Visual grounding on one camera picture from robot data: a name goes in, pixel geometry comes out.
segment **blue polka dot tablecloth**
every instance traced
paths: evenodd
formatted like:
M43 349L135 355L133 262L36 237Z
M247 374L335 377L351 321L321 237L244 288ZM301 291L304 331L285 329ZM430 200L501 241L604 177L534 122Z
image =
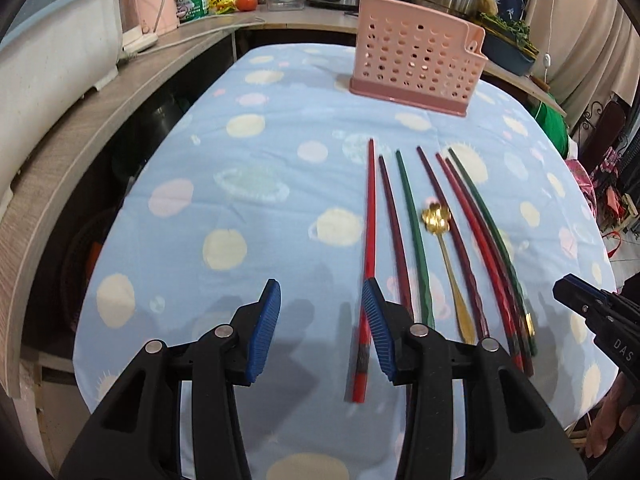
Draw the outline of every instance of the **blue polka dot tablecloth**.
M531 300L540 348L533 383L564 426L606 393L615 366L583 320L553 299L552 286L572 272L614 290L613 273L577 184L533 118L482 81L466 118L355 96L347 90L353 58L353 48L337 45L252 50L162 143L118 214L84 300L74 367L91 410L146 341L196 340L275 278L282 310L266 368L251 388L236 390L254 478L394 478L405 396L386 380L373 350L366 403L344 400L360 309L369 138L389 169L412 292L415 259L393 153L401 150L422 209L434 190L415 151L420 145L466 240L490 332L506 348L484 263L435 162L436 152L453 146ZM376 187L376 277L397 301L379 175ZM422 239L436 328L460 340L437 238L423 232ZM446 243L464 283L448 236ZM454 389L457 477L465 424L462 385ZM181 410L183 474L193 478L188 384Z

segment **green chopstick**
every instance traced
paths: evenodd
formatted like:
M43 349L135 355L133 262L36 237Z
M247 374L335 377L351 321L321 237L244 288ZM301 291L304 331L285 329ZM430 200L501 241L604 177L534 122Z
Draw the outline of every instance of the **green chopstick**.
M466 172L465 167L462 165L462 162L460 162L460 159L458 158L456 153L453 151L453 149L449 148L449 153L451 155L451 158L453 158L453 161L456 163L456 166L460 170L460 175L462 176L462 179L465 181L467 187L469 188L471 195L476 200L476 203L478 204L478 209L482 213L482 216L484 217L484 221L486 222L487 227L489 228L489 231L491 232L491 235L494 238L494 241L496 246L498 247L498 252L500 253L500 256L502 256L502 260L504 261L504 266L507 270L507 274L509 275L509 281L511 282L511 286L513 288L513 293L516 300L516 306L518 307L519 313L524 318L524 321L525 321L526 330L527 330L527 339L529 341L529 348L531 351L531 355L535 356L538 353L538 347L536 346L536 332L533 327L533 319L531 317L531 312L529 310L529 307L527 306L527 304L529 303L529 300L524 297L524 293L520 286L520 281L518 280L518 275L516 274L516 269L513 267L513 264L511 263L511 259L509 257L509 251L507 251L507 247L505 247L504 245L502 236L500 236L500 232L498 231L498 228L495 225L494 219L492 218L491 213L489 213L489 210L487 209L487 206L484 203L484 200L482 200L482 197L480 196L478 188L476 187L474 182L471 180L471 177Z
M429 328L435 328L435 320L433 319L433 303L431 301L431 290L429 288L429 271L427 270L427 258L424 255L422 234L420 233L420 221L418 220L414 197L411 194L411 186L409 186L409 178L406 176L406 170L404 168L404 162L402 161L400 150L396 151L396 159L398 160L398 167L400 168L400 178L402 179L402 190L404 190L406 210L409 213L411 238L414 241L422 322Z

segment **table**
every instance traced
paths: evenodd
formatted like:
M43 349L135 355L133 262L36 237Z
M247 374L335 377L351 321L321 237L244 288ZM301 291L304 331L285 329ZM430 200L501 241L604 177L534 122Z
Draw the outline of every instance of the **table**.
M412 275L392 155L401 150L415 206L422 208L434 192L415 147L434 162L435 152L453 146L504 232L532 302L540 348L534 384L566 426L610 387L615 366L592 344L582 319L553 300L551 287L573 272L613 290L613 274L577 184L533 118L482 81L464 119L352 95L346 86L353 55L335 45L258 48L172 130L126 199L84 302L74 368L90 409L146 341L194 340L229 322L276 278L282 310L265 371L237 394L254 478L393 478L404 394L386 380L373 352L367 402L344 402L360 301L370 137L390 170ZM490 332L506 346L470 228L435 171L467 240ZM376 276L387 299L397 300L380 183L377 215ZM422 236L436 328L459 339L437 240ZM462 284L455 258L453 264ZM455 387L453 473L459 475L464 419L462 390ZM183 393L187 443L187 387ZM183 473L193 474L188 444L182 459Z
M85 96L56 123L12 185L14 198L0 221L0 383L10 396L20 396L22 326L36 269L74 187L108 140L153 92L204 51L228 38L231 30L223 27L239 23L250 24L254 31L287 28L355 34L357 28L353 16L313 7L302 12L258 8L196 20L162 36L159 45L192 40L121 67L113 82L101 92ZM205 32L213 33L203 36ZM504 73L491 62L485 72L559 108L528 78Z

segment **gold spoon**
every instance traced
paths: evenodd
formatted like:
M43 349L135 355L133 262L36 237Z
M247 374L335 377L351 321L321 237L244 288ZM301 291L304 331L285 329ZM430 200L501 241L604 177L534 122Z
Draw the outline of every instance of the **gold spoon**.
M451 292L453 293L453 303L456 307L460 334L465 343L473 345L476 342L474 324L471 321L471 316L469 315L465 300L458 288L458 282L456 281L453 269L451 268L449 253L447 253L447 247L442 238L442 234L449 231L450 218L451 212L449 211L449 208L439 204L438 202L432 203L428 209L422 210L422 221L424 222L427 231L432 235L436 235L438 237L438 242L440 243L440 250L442 251L444 264L447 267L447 275L449 276Z

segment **pink utensil holder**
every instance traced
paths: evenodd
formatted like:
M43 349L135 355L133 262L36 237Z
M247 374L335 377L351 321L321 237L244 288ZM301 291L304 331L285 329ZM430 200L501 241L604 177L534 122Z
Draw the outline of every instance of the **pink utensil holder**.
M397 0L360 0L354 94L466 116L484 28Z

